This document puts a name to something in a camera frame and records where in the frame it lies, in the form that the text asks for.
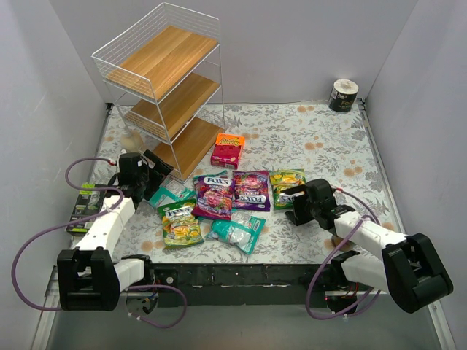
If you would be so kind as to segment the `green yellow Fox's candy bag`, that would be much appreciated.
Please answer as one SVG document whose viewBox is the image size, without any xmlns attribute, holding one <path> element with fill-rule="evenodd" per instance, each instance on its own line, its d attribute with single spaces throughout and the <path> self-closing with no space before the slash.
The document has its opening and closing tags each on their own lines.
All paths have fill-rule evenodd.
<svg viewBox="0 0 467 350">
<path fill-rule="evenodd" d="M 306 177 L 304 169 L 299 168 L 270 171 L 269 179 L 271 182 L 275 209 L 292 208 L 294 197 L 304 194 L 303 192 L 293 195 L 284 194 L 284 191 L 289 188 L 305 184 Z"/>
<path fill-rule="evenodd" d="M 194 246 L 204 242 L 199 220 L 192 214 L 195 206 L 196 200 L 191 198 L 157 208 L 162 221 L 166 249 Z"/>
</svg>

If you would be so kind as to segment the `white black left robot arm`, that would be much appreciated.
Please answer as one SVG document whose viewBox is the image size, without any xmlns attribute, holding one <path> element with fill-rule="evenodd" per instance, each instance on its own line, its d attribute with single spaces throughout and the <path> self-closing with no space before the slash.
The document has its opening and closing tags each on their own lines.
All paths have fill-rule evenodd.
<svg viewBox="0 0 467 350">
<path fill-rule="evenodd" d="M 118 168 L 117 181 L 96 187 L 105 195 L 101 209 L 81 219 L 92 222 L 90 229 L 57 258 L 60 305 L 65 311 L 112 311 L 122 291 L 132 285 L 151 288 L 155 281 L 147 255 L 119 262 L 112 255 L 139 204 L 155 194 L 174 168 L 149 150 L 123 153 L 107 163 Z"/>
</svg>

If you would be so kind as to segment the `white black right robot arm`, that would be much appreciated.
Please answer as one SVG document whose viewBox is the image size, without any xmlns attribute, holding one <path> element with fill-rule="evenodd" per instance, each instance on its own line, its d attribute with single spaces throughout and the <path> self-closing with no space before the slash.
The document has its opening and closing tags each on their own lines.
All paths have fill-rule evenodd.
<svg viewBox="0 0 467 350">
<path fill-rule="evenodd" d="M 373 213 L 362 215 L 337 203 L 336 191 L 324 179 L 283 191 L 292 199 L 293 208 L 286 216 L 294 225 L 316 221 L 341 240 L 314 273 L 309 290 L 323 272 L 331 272 L 336 284 L 352 282 L 385 292 L 409 314 L 453 292 L 452 280 L 429 237 L 388 230 Z"/>
</svg>

